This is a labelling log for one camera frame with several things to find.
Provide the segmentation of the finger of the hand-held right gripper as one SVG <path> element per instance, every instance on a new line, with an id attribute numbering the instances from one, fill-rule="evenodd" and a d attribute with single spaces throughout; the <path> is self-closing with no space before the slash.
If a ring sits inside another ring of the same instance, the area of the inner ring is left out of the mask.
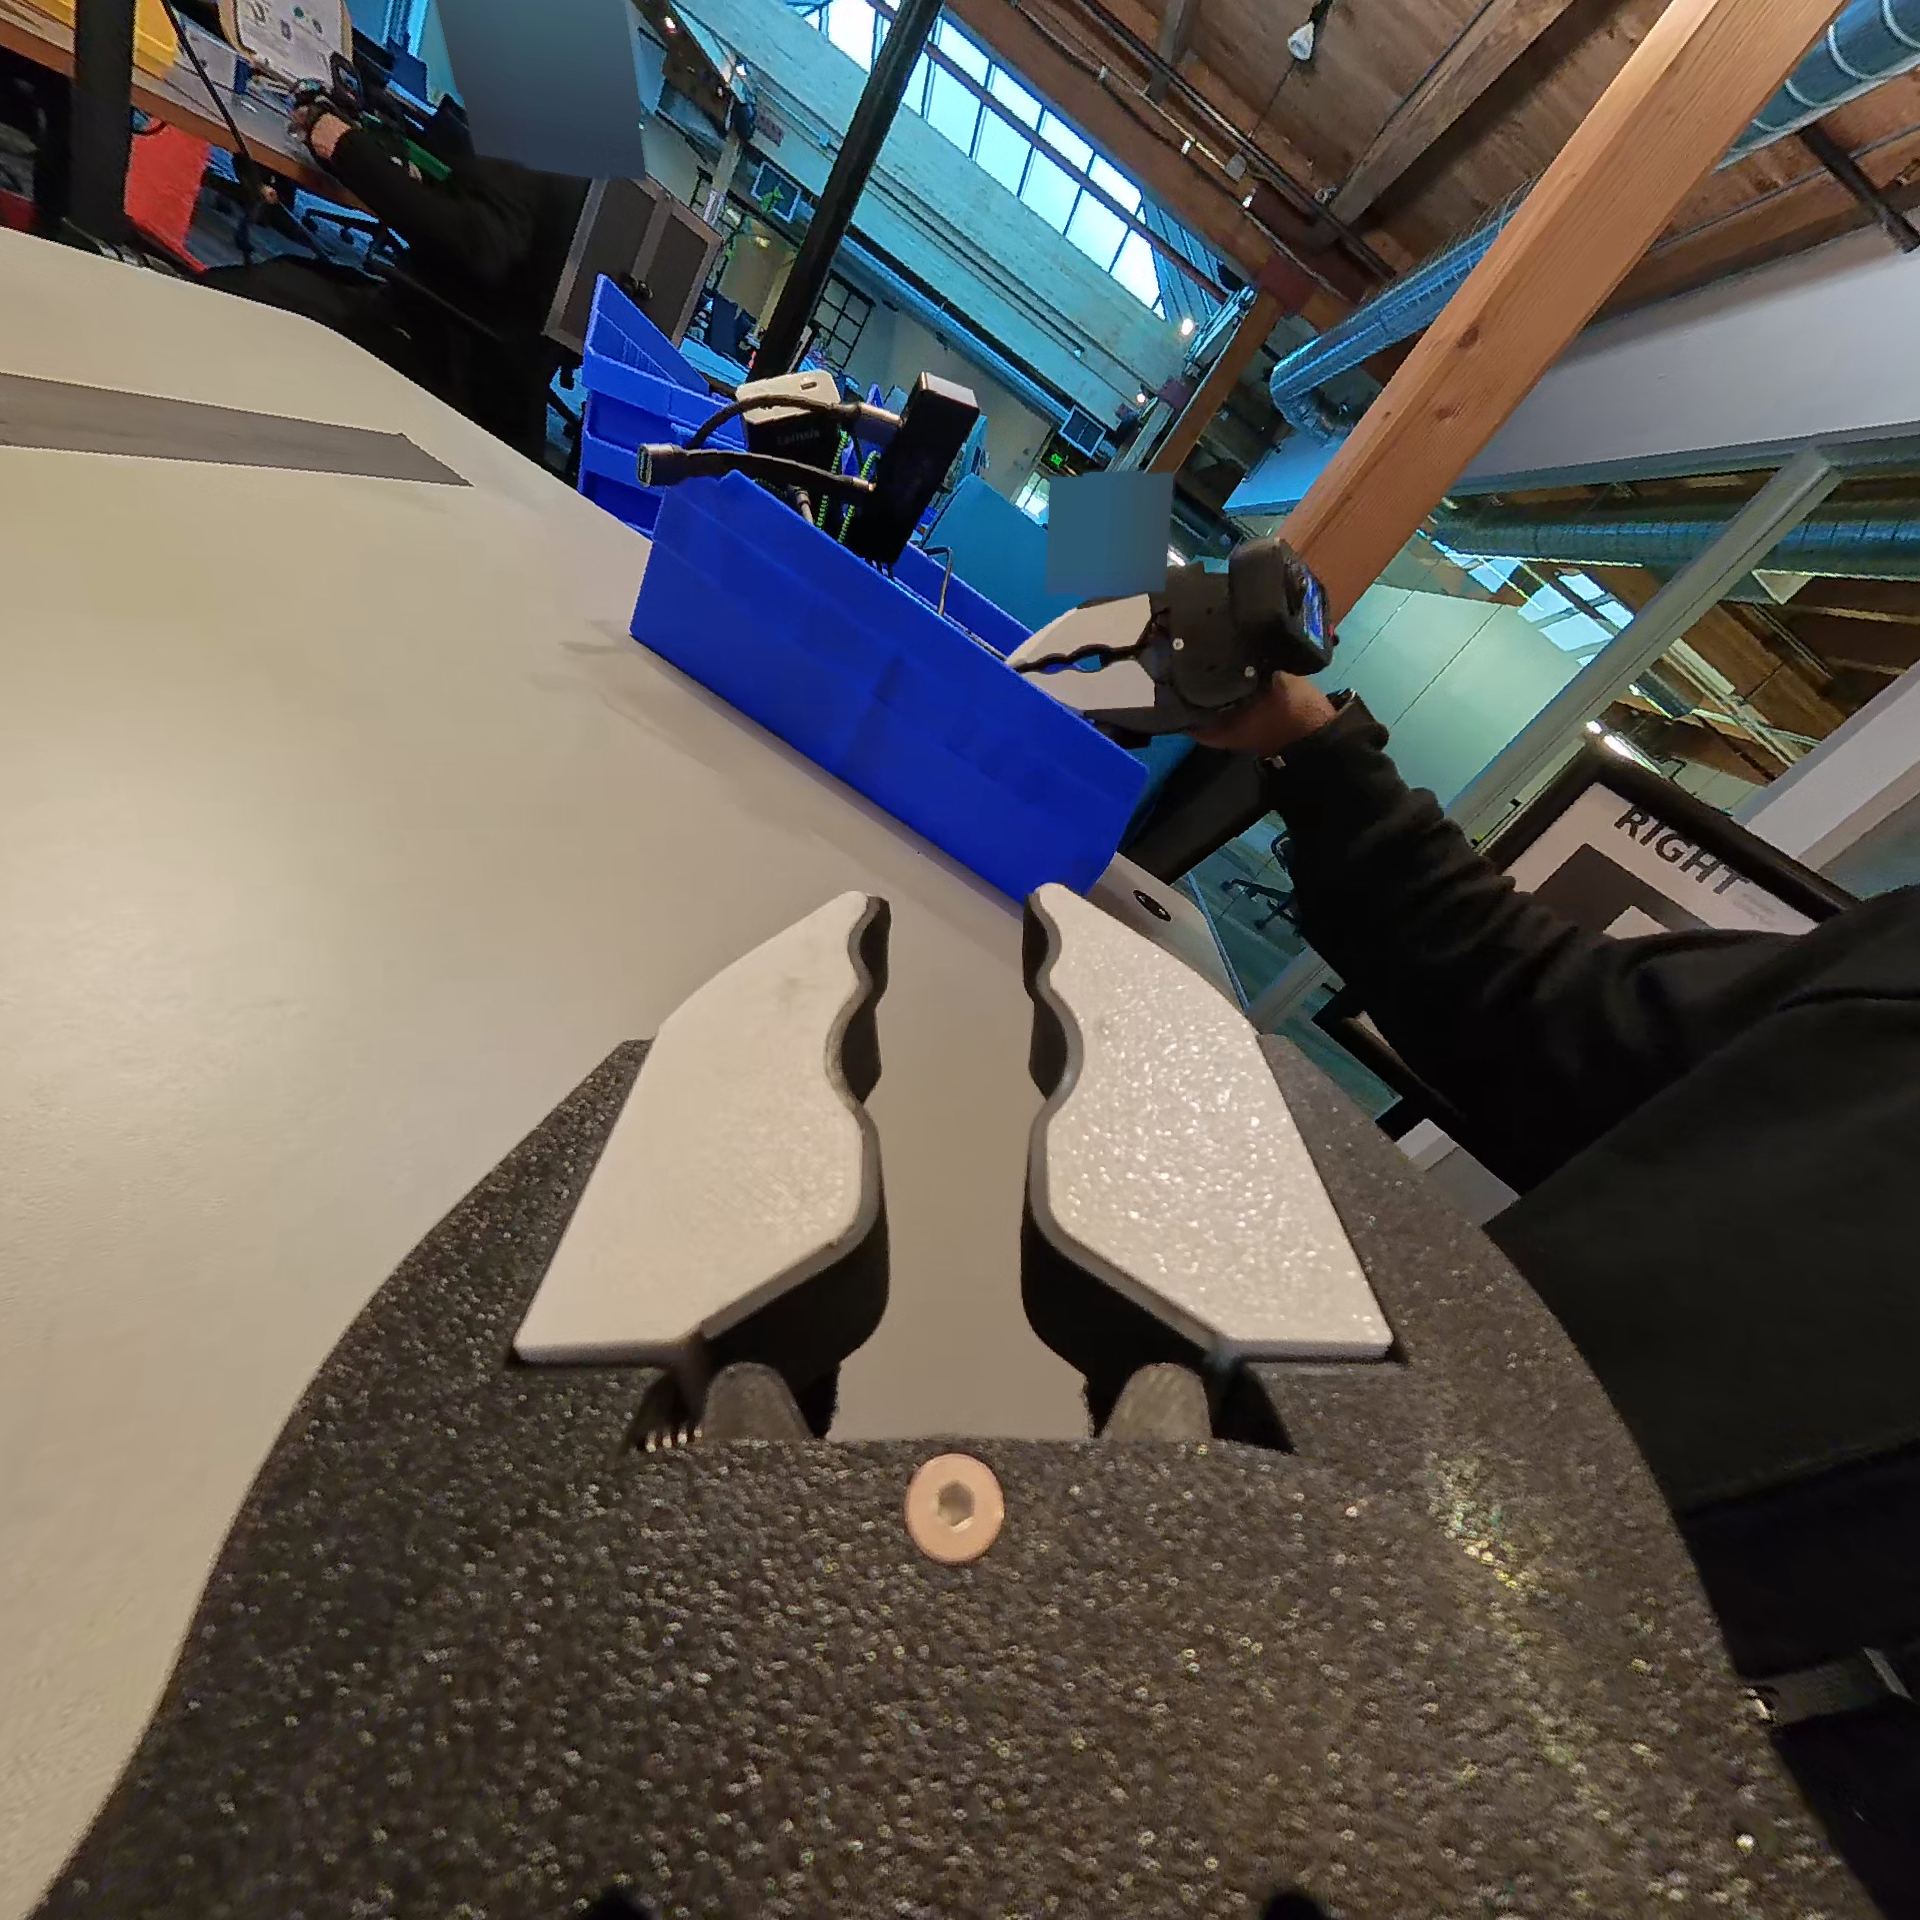
<path id="1" fill-rule="evenodd" d="M 1205 730 L 1205 713 L 1145 671 L 1071 674 L 1071 707 L 1113 741 L 1147 741 Z"/>
<path id="2" fill-rule="evenodd" d="M 1145 653 L 1157 613 L 1150 593 L 1095 599 L 1030 635 L 1007 663 L 1029 678 L 1148 680 Z"/>

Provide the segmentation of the red plastic stool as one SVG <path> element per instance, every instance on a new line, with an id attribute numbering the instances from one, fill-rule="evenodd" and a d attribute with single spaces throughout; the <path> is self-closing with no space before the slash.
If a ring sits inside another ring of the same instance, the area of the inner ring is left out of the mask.
<path id="1" fill-rule="evenodd" d="M 208 268 L 188 249 L 212 144 L 153 121 L 130 138 L 124 212 L 134 239 L 186 277 Z"/>

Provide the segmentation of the silver air duct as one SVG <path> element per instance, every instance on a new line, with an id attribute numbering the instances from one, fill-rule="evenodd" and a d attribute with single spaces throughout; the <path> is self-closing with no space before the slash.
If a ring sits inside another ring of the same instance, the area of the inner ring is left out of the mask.
<path id="1" fill-rule="evenodd" d="M 1916 115 L 1905 125 L 1875 108 L 1881 132 L 1846 143 L 1837 121 L 1893 90 L 1916 94 L 1916 4 L 1842 4 L 1779 93 L 1691 193 L 1699 218 L 1676 204 L 1613 298 L 1632 311 L 1718 277 L 1765 266 L 1832 239 L 1859 218 L 1900 251 L 1916 249 Z M 1310 442 L 1340 440 L 1362 404 L 1331 398 L 1332 384 L 1418 340 L 1469 282 L 1534 188 L 1524 181 L 1472 229 L 1418 262 L 1349 317 L 1284 352 L 1267 389 L 1289 426 Z"/>

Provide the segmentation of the blue storage bin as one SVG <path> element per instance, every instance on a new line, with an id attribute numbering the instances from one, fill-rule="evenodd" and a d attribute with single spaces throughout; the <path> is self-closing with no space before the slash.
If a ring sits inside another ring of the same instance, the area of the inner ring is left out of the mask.
<path id="1" fill-rule="evenodd" d="M 743 475 L 662 494 L 633 635 L 1012 900 L 1141 806 L 1139 756 Z"/>

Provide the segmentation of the black stand pole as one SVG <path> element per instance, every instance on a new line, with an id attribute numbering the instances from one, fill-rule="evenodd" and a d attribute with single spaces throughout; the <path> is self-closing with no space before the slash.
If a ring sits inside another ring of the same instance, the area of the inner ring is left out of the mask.
<path id="1" fill-rule="evenodd" d="M 808 325 L 942 10 L 942 2 L 903 4 L 878 44 L 829 183 L 802 234 L 774 312 L 763 328 L 751 379 L 778 376 L 800 366 Z"/>
<path id="2" fill-rule="evenodd" d="M 105 254 L 130 239 L 137 2 L 77 2 L 68 118 L 70 230 Z"/>

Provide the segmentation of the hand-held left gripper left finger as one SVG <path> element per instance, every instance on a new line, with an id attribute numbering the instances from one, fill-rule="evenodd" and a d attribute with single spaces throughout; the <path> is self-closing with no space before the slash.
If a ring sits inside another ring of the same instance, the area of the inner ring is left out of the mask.
<path id="1" fill-rule="evenodd" d="M 845 893 L 660 1025 L 515 1335 L 540 1367 L 838 1367 L 889 1304 L 878 1005 L 892 907 Z"/>

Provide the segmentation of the person's right hand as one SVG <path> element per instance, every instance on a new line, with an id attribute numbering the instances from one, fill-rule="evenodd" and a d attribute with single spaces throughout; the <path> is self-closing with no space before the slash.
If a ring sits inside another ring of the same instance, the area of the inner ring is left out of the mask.
<path id="1" fill-rule="evenodd" d="M 1259 698 L 1194 733 L 1200 748 L 1259 759 L 1283 756 L 1338 717 L 1338 704 L 1310 678 L 1276 674 Z"/>

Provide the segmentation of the grey monitor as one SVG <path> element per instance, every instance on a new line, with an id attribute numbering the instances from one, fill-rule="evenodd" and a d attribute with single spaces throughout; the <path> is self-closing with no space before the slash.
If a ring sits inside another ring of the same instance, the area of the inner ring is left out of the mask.
<path id="1" fill-rule="evenodd" d="M 543 335 L 583 354 L 601 279 L 679 348 L 704 294 L 722 234 L 654 179 L 589 183 Z"/>

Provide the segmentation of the grey desk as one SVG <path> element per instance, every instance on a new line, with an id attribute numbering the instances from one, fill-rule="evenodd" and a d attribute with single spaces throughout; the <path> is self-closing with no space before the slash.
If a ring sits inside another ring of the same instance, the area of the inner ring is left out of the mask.
<path id="1" fill-rule="evenodd" d="M 1019 911 L 333 337 L 9 239 L 4 372 L 453 475 L 4 450 L 4 1916 L 1482 1916 L 1428 1503 L 1063 1441 Z M 843 894 L 884 1322 L 827 1445 L 645 1452 L 521 1283 Z"/>

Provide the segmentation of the framed black sign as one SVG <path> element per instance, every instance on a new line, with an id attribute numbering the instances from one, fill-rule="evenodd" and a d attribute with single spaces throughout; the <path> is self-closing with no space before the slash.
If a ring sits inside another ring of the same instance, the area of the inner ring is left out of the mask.
<path id="1" fill-rule="evenodd" d="M 1589 934 L 1801 936 L 1855 896 L 1606 736 L 1482 843 L 1524 894 Z"/>

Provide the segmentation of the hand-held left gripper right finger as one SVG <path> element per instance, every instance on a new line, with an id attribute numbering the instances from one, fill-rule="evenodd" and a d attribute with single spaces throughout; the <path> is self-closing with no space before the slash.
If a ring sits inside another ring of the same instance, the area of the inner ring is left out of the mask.
<path id="1" fill-rule="evenodd" d="M 1237 1003 L 1060 883 L 1025 904 L 1023 973 L 1042 1342 L 1088 1379 L 1385 1360 L 1387 1312 Z"/>

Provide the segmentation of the wooden beam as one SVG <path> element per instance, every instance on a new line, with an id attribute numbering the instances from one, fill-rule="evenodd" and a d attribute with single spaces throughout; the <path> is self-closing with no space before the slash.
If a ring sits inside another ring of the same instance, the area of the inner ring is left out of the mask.
<path id="1" fill-rule="evenodd" d="M 1331 623 L 1380 578 L 1838 10 L 1664 10 L 1283 524 Z"/>

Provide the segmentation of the black box-shaped USB hub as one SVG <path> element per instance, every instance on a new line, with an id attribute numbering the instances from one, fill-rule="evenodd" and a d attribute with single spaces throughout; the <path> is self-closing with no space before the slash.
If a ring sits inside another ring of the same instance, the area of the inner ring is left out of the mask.
<path id="1" fill-rule="evenodd" d="M 921 375 L 881 450 L 872 492 L 849 523 L 845 543 L 856 559 L 876 566 L 900 560 L 980 421 L 972 389 Z"/>

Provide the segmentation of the person's black torso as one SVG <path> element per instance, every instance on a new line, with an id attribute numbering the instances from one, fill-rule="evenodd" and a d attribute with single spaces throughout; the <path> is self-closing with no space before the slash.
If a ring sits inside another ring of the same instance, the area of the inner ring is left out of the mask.
<path id="1" fill-rule="evenodd" d="M 1788 934 L 1572 929 L 1508 880 L 1497 1218 L 1631 1428 L 1837 1853 L 1916 1916 L 1916 888 Z"/>

